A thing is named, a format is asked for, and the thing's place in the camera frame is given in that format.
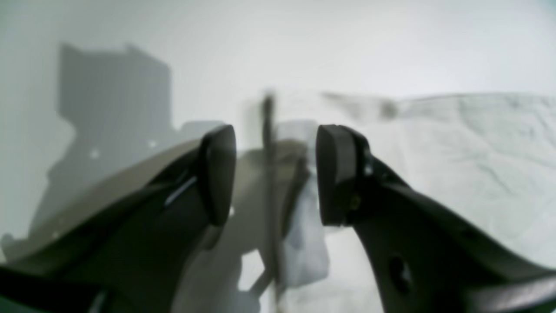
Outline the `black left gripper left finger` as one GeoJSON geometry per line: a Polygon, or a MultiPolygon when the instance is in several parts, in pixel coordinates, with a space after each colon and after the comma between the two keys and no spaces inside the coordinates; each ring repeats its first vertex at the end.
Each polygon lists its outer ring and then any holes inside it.
{"type": "Polygon", "coordinates": [[[199,147],[197,180],[205,212],[212,225],[228,220],[234,188],[237,150],[232,125],[206,133],[199,147]]]}

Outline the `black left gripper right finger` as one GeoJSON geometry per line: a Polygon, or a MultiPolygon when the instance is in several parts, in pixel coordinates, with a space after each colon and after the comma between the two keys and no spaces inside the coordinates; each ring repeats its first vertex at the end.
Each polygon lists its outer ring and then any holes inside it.
{"type": "Polygon", "coordinates": [[[365,180],[374,172],[367,138],[351,127],[320,125],[315,155],[322,224],[353,224],[363,205],[365,180]]]}

